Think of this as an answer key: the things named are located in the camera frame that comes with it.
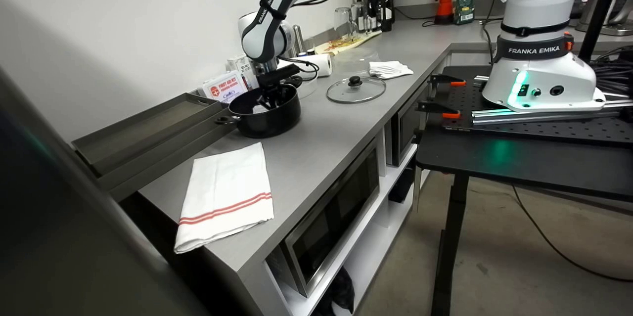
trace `green package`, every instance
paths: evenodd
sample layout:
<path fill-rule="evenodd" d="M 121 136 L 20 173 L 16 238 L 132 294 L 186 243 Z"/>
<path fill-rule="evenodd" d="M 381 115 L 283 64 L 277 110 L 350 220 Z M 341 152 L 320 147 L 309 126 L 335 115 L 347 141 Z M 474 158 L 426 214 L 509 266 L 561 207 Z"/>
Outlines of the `green package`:
<path fill-rule="evenodd" d="M 475 20 L 473 0 L 457 0 L 457 10 L 455 11 L 455 24 L 463 25 L 472 23 Z"/>

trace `red stripe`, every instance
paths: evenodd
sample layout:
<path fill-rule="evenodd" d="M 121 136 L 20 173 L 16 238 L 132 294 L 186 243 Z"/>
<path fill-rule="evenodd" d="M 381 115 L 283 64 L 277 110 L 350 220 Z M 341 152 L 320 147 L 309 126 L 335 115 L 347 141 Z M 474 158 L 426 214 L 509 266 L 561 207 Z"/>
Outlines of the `red stripe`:
<path fill-rule="evenodd" d="M 235 208 L 235 207 L 238 207 L 238 206 L 243 205 L 245 203 L 249 203 L 250 201 L 255 201 L 256 199 L 259 199 L 262 196 L 270 196 L 270 195 L 271 195 L 270 192 L 262 192 L 261 194 L 257 194 L 255 197 L 251 197 L 250 199 L 241 201 L 239 203 L 236 203 L 235 205 L 231 205 L 231 206 L 227 206 L 227 207 L 223 207 L 223 208 L 218 208 L 217 210 L 213 210 L 211 212 L 206 212 L 206 213 L 203 213 L 202 215 L 199 215 L 199 216 L 196 216 L 196 217 L 181 217 L 181 221 L 183 221 L 183 220 L 201 219 L 202 217 L 206 217 L 206 216 L 211 215 L 213 213 L 223 212 L 224 210 L 230 210 L 231 208 Z"/>
<path fill-rule="evenodd" d="M 235 212 L 235 211 L 241 210 L 242 208 L 245 208 L 245 207 L 251 206 L 251 205 L 253 205 L 253 204 L 255 204 L 255 203 L 257 203 L 257 202 L 259 202 L 259 201 L 261 201 L 261 200 L 272 199 L 272 198 L 273 198 L 273 197 L 272 197 L 272 195 L 270 195 L 270 194 L 268 194 L 268 195 L 264 195 L 264 196 L 261 196 L 259 199 L 256 199 L 256 200 L 252 200 L 252 201 L 250 201 L 250 202 L 249 202 L 249 203 L 247 203 L 246 205 L 241 205 L 241 206 L 238 206 L 238 207 L 236 207 L 236 208 L 233 208 L 233 210 L 225 210 L 225 211 L 222 211 L 222 212 L 216 212 L 214 215 L 209 215 L 209 216 L 207 216 L 207 217 L 204 217 L 203 219 L 199 219 L 199 220 L 196 220 L 196 221 L 181 221 L 181 223 L 180 223 L 180 224 L 181 224 L 181 225 L 195 225 L 195 224 L 199 224 L 200 222 L 210 220 L 210 219 L 212 219 L 213 217 L 217 217 L 217 216 L 220 216 L 220 215 L 224 215 L 224 214 L 226 214 L 226 213 L 230 213 L 230 212 Z"/>

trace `red striped towel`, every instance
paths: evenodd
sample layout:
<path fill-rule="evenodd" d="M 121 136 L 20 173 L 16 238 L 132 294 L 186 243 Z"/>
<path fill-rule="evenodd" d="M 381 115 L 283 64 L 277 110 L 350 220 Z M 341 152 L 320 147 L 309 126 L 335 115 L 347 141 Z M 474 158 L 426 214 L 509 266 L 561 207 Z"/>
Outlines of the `red striped towel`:
<path fill-rule="evenodd" d="M 196 159 L 174 251 L 185 253 L 273 217 L 262 143 Z"/>

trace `concrete floor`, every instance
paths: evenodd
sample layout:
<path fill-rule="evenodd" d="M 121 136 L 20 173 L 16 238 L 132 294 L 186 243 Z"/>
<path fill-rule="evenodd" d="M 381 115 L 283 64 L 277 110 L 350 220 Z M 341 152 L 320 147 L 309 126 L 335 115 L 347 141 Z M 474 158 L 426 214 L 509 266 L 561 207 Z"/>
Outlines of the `concrete floor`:
<path fill-rule="evenodd" d="M 355 316 L 430 314 L 437 242 L 452 176 L 433 172 Z M 590 269 L 633 278 L 633 217 L 518 190 L 550 241 Z M 630 316 L 633 284 L 559 257 L 511 187 L 471 179 L 452 284 L 452 316 Z"/>

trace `lid knob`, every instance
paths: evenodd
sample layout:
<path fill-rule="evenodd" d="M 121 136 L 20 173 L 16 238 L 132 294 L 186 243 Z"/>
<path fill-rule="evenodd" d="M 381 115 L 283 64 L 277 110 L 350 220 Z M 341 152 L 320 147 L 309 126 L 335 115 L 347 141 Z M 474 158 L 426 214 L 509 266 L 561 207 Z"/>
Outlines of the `lid knob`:
<path fill-rule="evenodd" d="M 360 80 L 360 77 L 358 76 L 350 77 L 350 83 L 348 83 L 348 86 L 350 86 L 351 88 L 355 88 L 361 85 L 362 85 L 362 81 Z"/>

